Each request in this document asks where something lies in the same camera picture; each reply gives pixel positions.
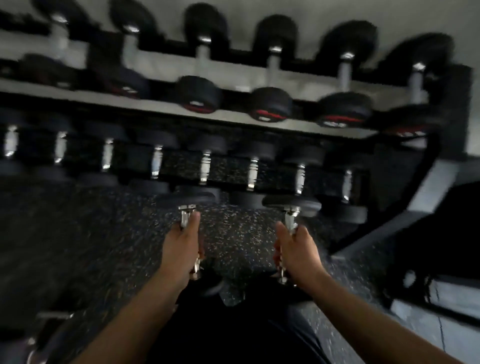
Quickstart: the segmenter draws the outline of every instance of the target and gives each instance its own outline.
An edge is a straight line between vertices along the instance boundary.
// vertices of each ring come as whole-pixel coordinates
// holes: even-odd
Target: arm
[[[200,213],[185,230],[175,224],[163,243],[162,264],[142,290],[71,364],[130,364],[145,360],[160,329],[175,311],[199,252]]]
[[[306,227],[299,226],[292,237],[279,222],[276,233],[276,263],[281,248],[282,264],[295,283],[366,363],[460,363],[337,284],[322,266]]]

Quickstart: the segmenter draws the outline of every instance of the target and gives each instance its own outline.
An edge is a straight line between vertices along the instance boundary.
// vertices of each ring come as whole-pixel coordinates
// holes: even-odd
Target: hand
[[[274,261],[276,266],[282,265],[292,276],[294,282],[306,289],[318,274],[327,274],[320,260],[317,246],[305,226],[300,225],[292,236],[281,222],[276,223]]]
[[[187,227],[181,230],[180,224],[175,223],[163,242],[162,263],[157,274],[180,290],[187,286],[198,254],[204,257],[198,238],[199,225],[200,212],[194,211]]]

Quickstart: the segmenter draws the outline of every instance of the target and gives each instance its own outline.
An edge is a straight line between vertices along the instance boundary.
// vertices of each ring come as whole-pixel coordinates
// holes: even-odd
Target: dumbbell rack
[[[8,23],[0,24],[0,27],[9,31],[20,30],[36,35],[45,35],[46,33],[41,24],[35,22],[30,22],[27,29],[25,25],[19,29],[18,25]],[[111,47],[100,49],[100,46],[93,42],[86,63],[89,64],[98,59],[101,59],[102,62],[115,61],[121,51],[121,36],[103,32],[96,32],[96,34],[107,37]],[[75,37],[76,34],[73,33],[71,38],[75,39]],[[160,42],[160,38],[140,39],[140,48],[152,53],[161,51],[163,54],[184,58],[194,56],[185,43],[168,40]],[[251,53],[237,50],[232,50],[223,58],[217,58],[217,61],[237,65],[258,65]],[[17,62],[12,59],[0,61],[0,68],[10,71],[9,74],[4,73],[10,78],[9,80],[0,80],[1,106],[22,108],[24,105],[29,105],[31,113],[47,110],[71,111],[78,108],[86,110],[86,113],[90,113],[94,117],[108,117],[110,121],[112,120],[111,115],[114,113],[117,115],[114,118],[115,122],[121,123],[127,128],[141,124],[144,127],[159,129],[160,125],[166,126],[168,123],[181,122],[184,125],[201,127],[210,131],[223,128],[231,135],[240,129],[243,131],[244,137],[252,133],[261,135],[267,132],[273,133],[270,134],[270,138],[279,140],[281,143],[288,143],[289,134],[294,134],[299,137],[299,140],[305,137],[311,142],[316,141],[318,145],[321,145],[322,141],[329,141],[337,146],[343,145],[343,148],[349,148],[352,152],[356,150],[372,151],[374,156],[372,179],[378,187],[375,192],[381,213],[372,216],[366,224],[359,226],[354,233],[332,246],[330,253],[334,258],[350,257],[359,249],[390,236],[433,213],[449,188],[453,186],[459,165],[465,159],[464,149],[472,70],[463,65],[449,66],[443,77],[425,86],[430,93],[430,103],[442,106],[447,110],[451,123],[440,133],[425,138],[426,148],[424,149],[408,149],[401,146],[399,140],[382,137],[372,130],[364,130],[363,134],[362,131],[357,130],[357,140],[327,136],[325,135],[328,133],[326,129],[306,121],[309,119],[312,107],[312,102],[309,101],[296,101],[295,120],[290,122],[272,125],[253,120],[232,123],[232,119],[242,111],[241,104],[246,96],[245,92],[225,91],[224,107],[226,110],[219,110],[218,115],[215,113],[199,118],[198,115],[195,116],[188,111],[180,111],[179,107],[171,103],[168,90],[172,89],[172,82],[151,80],[153,90],[151,99],[130,100],[97,93],[89,82],[91,75],[88,70],[78,71],[81,74],[80,79],[84,80],[80,87],[82,90],[63,91],[19,82],[15,79],[16,65]],[[303,60],[293,60],[285,64],[283,69],[296,73],[314,73],[311,64]],[[388,80],[386,75],[376,72],[358,74],[356,81],[373,85],[383,83],[392,86],[400,85],[399,82]],[[321,194],[325,191],[316,190],[313,193]]]

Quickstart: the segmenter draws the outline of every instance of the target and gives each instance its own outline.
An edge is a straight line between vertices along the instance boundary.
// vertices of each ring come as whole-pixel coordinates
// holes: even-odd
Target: forearm
[[[72,364],[141,363],[171,318],[181,289],[154,276]]]
[[[305,288],[367,364],[459,363],[349,293],[324,272]]]

